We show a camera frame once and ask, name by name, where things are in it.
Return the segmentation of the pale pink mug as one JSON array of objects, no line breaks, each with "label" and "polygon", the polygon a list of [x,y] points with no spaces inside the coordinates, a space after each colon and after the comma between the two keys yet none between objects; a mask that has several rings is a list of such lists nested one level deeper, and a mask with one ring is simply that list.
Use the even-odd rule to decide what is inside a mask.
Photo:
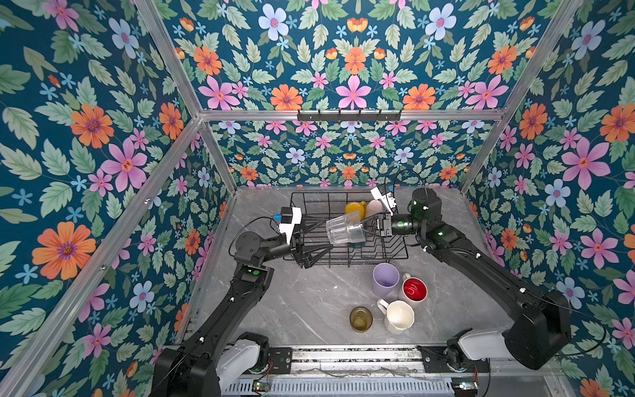
[{"label": "pale pink mug", "polygon": [[365,205],[365,219],[377,213],[383,213],[384,210],[384,205],[380,200],[371,200]]}]

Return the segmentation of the clear glass cup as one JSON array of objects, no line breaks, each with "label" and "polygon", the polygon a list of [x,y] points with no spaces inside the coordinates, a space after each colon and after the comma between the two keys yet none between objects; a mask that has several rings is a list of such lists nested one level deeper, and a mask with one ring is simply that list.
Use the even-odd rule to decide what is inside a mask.
[{"label": "clear glass cup", "polygon": [[359,213],[345,214],[327,220],[326,233],[333,246],[357,244],[365,241],[364,224]]}]

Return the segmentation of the yellow mug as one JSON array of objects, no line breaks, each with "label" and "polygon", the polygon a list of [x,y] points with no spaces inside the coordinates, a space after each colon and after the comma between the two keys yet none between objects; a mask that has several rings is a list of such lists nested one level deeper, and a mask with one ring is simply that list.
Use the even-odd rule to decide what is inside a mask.
[{"label": "yellow mug", "polygon": [[366,202],[350,202],[345,207],[345,214],[359,213],[360,219],[365,219]]}]

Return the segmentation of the lilac cup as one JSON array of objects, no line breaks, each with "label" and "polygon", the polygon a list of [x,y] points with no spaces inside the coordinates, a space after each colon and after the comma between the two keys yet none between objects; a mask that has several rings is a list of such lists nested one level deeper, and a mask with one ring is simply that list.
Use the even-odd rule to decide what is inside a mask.
[{"label": "lilac cup", "polygon": [[372,272],[373,293],[379,298],[387,297],[400,283],[399,270],[390,263],[380,263]]}]

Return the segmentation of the olive glass cup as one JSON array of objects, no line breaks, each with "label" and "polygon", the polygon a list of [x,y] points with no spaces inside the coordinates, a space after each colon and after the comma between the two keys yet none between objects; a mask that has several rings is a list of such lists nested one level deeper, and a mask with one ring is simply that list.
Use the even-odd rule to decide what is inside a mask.
[{"label": "olive glass cup", "polygon": [[356,332],[366,332],[372,327],[374,318],[369,309],[358,306],[350,312],[349,322]]}]

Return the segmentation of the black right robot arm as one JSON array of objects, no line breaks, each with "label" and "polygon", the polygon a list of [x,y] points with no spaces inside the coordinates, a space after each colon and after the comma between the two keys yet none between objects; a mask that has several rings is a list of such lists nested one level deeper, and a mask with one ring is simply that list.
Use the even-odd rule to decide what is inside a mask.
[{"label": "black right robot arm", "polygon": [[479,360],[509,359],[537,371],[572,340],[566,298],[517,278],[444,222],[441,199],[433,190],[413,191],[407,213],[397,213],[392,193],[373,188],[371,194],[384,208],[377,222],[382,237],[415,237],[423,251],[468,277],[514,322],[509,329],[466,329],[451,337],[443,356],[452,370]]}]

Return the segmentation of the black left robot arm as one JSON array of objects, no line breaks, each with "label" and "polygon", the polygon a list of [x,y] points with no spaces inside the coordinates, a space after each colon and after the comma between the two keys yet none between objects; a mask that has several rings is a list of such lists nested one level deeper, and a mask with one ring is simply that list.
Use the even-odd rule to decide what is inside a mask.
[{"label": "black left robot arm", "polygon": [[322,225],[311,217],[281,225],[272,238],[239,233],[233,241],[236,270],[228,292],[191,337],[160,354],[150,395],[220,396],[243,373],[267,365],[266,337],[245,332],[235,342],[230,338],[271,285],[275,271],[266,266],[268,261],[292,256],[299,266],[309,268],[332,249],[331,243],[304,243],[305,234]]}]

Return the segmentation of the red inside white mug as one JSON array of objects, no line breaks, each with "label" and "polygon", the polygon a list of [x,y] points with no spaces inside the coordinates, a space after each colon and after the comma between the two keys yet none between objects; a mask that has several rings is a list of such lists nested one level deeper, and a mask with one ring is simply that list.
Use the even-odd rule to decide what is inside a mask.
[{"label": "red inside white mug", "polygon": [[418,277],[411,276],[409,273],[402,275],[402,285],[400,286],[398,298],[403,302],[416,308],[422,304],[428,297],[428,287]]}]

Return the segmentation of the cream white mug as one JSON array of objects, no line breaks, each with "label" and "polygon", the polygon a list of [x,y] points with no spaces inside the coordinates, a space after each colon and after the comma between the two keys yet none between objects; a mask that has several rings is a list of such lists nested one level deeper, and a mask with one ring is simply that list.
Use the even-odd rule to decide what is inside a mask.
[{"label": "cream white mug", "polygon": [[411,329],[415,322],[413,308],[402,300],[388,303],[384,299],[377,301],[377,306],[385,316],[385,327],[392,334],[402,334]]}]

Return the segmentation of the black hook rail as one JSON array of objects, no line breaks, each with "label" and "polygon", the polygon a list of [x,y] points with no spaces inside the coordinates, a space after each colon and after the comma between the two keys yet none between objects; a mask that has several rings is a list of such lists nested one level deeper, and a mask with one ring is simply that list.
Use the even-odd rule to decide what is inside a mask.
[{"label": "black hook rail", "polygon": [[393,122],[399,121],[402,117],[401,111],[384,110],[328,110],[328,111],[298,111],[296,113],[298,121],[306,122]]}]

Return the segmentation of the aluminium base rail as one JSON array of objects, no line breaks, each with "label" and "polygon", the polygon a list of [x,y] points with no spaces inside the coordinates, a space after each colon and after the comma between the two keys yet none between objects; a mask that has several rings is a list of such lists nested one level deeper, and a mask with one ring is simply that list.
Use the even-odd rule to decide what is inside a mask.
[{"label": "aluminium base rail", "polygon": [[218,373],[218,396],[572,396],[561,366],[508,359],[448,362],[441,345],[297,345],[240,341]]}]

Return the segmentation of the aluminium frame post back right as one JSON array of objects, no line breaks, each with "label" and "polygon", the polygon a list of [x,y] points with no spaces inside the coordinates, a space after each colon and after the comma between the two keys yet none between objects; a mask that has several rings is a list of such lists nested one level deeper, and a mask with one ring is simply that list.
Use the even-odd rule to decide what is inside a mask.
[{"label": "aluminium frame post back right", "polygon": [[583,4],[584,1],[574,0],[561,1],[559,4],[555,16],[548,24],[540,41],[537,43],[536,51],[529,60],[528,65],[522,72],[517,84],[514,86],[506,101],[503,107],[501,120],[491,129],[489,136],[486,138],[480,151],[471,163],[471,168],[467,172],[466,178],[464,178],[460,186],[460,192],[462,195],[466,196],[471,188],[471,185],[475,183],[476,177],[479,175],[489,159],[489,156],[496,148],[504,130],[510,124],[512,117],[519,109],[521,102],[529,92],[533,81],[540,74],[542,68],[547,62],[547,58],[550,54],[552,54],[569,23],[574,20],[578,8],[580,8]]}]

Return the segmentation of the aluminium frame post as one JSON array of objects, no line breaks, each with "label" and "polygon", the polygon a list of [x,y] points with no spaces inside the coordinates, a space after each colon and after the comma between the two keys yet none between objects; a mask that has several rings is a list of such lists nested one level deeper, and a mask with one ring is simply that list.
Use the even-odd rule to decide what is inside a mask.
[{"label": "aluminium frame post", "polygon": [[547,58],[550,54],[552,54],[569,23],[574,20],[578,8],[580,8],[583,4],[584,1],[574,0],[561,1],[559,4],[555,16],[548,24],[540,41],[537,43],[536,51],[529,60],[528,65],[522,72],[517,84],[514,86],[506,101],[503,107],[501,120],[491,129],[489,136],[486,138],[480,151],[471,163],[471,168],[467,172],[466,178],[464,178],[460,186],[460,192],[462,195],[466,196],[471,188],[471,185],[475,183],[476,177],[479,175],[489,159],[489,156],[496,148],[504,130],[510,124],[512,117],[519,109],[521,102],[529,92],[533,81],[540,74],[542,68],[547,62]]},{"label": "aluminium frame post", "polygon": [[215,163],[219,175],[228,189],[228,193],[230,193],[230,195],[234,195],[236,192],[236,183],[233,180],[220,145],[213,136],[212,128],[208,124],[208,121],[203,118],[203,107],[197,97],[197,94],[195,94],[191,80],[183,67],[183,63],[176,54],[176,49],[170,37],[170,33],[160,16],[155,2],[136,1],[136,5],[140,16],[155,42],[156,48],[165,63],[165,67],[176,85],[176,90],[182,97],[187,112],[191,117],[191,122],[188,123],[187,127],[190,129],[193,128],[195,132],[201,134],[203,142],[208,147],[211,159]]}]

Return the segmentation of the aluminium frame post back left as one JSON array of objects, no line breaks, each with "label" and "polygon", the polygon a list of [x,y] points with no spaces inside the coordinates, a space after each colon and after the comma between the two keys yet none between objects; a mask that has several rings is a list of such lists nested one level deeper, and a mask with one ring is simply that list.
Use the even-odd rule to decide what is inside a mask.
[{"label": "aluminium frame post back left", "polygon": [[215,163],[219,175],[228,189],[228,193],[230,193],[230,195],[234,195],[236,192],[236,183],[233,180],[220,145],[213,136],[212,128],[208,124],[208,121],[203,118],[203,107],[197,97],[197,94],[195,94],[191,80],[183,67],[183,63],[176,54],[176,49],[170,37],[170,33],[160,16],[155,2],[136,1],[136,5],[140,16],[155,42],[156,48],[165,63],[165,67],[176,85],[176,90],[182,97],[187,112],[191,117],[191,122],[188,123],[187,127],[190,129],[193,128],[195,132],[201,134],[203,142],[208,147],[211,159]]}]

